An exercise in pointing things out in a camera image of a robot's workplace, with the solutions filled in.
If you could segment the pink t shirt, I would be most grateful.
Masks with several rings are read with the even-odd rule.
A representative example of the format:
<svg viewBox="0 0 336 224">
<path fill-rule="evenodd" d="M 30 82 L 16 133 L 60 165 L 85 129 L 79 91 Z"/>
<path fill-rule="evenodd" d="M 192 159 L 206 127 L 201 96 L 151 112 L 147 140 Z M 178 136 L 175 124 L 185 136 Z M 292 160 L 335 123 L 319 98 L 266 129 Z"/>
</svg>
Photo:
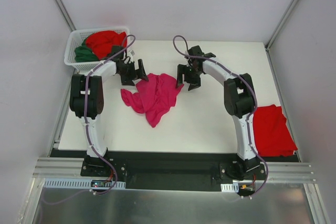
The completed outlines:
<svg viewBox="0 0 336 224">
<path fill-rule="evenodd" d="M 121 98 L 126 106 L 136 113 L 144 114 L 149 125 L 156 127 L 162 116 L 176 105 L 177 96 L 184 87 L 176 86 L 176 79 L 168 74 L 149 74 L 148 81 L 141 80 L 137 92 L 121 89 Z"/>
</svg>

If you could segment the white perforated plastic basket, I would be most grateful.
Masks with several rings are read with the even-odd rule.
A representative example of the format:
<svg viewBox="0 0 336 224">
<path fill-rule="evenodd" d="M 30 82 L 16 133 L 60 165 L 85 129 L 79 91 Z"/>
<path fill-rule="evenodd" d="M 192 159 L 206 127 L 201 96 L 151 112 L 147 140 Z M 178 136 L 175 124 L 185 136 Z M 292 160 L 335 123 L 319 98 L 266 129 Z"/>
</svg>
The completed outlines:
<svg viewBox="0 0 336 224">
<path fill-rule="evenodd" d="M 131 40 L 127 27 L 108 27 L 75 30 L 70 33 L 64 63 L 78 71 L 87 72 L 108 58 L 117 46 L 127 47 Z"/>
</svg>

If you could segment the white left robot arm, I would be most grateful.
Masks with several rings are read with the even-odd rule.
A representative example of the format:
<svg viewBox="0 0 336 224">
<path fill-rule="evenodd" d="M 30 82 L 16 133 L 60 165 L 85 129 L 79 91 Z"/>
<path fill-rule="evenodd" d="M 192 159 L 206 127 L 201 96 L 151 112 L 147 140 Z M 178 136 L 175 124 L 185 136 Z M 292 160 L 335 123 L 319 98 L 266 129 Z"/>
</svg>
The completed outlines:
<svg viewBox="0 0 336 224">
<path fill-rule="evenodd" d="M 111 171 L 111 163 L 104 157 L 108 147 L 101 128 L 101 113 L 104 108 L 103 83 L 112 76 L 120 76 L 123 86 L 134 86 L 135 80 L 148 81 L 142 59 L 138 67 L 122 46 L 111 50 L 107 58 L 84 74 L 73 74 L 71 78 L 69 107 L 79 119 L 87 142 L 87 156 L 98 158 L 93 170 L 99 176 Z"/>
</svg>

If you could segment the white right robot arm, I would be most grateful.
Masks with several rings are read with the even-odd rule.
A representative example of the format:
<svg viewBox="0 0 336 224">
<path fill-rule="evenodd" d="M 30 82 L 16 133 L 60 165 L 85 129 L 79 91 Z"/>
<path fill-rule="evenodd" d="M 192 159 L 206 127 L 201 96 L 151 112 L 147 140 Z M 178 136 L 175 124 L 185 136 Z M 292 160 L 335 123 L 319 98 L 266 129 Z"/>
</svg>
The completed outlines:
<svg viewBox="0 0 336 224">
<path fill-rule="evenodd" d="M 201 86 L 201 75 L 208 74 L 224 88 L 224 107 L 232 116 L 237 138 L 236 174 L 241 179 L 248 179 L 260 165 L 254 139 L 253 117 L 257 109 L 256 95 L 249 74 L 236 74 L 216 61 L 213 53 L 203 53 L 200 46 L 194 46 L 183 56 L 186 65 L 177 67 L 176 87 L 188 83 L 188 90 Z"/>
</svg>

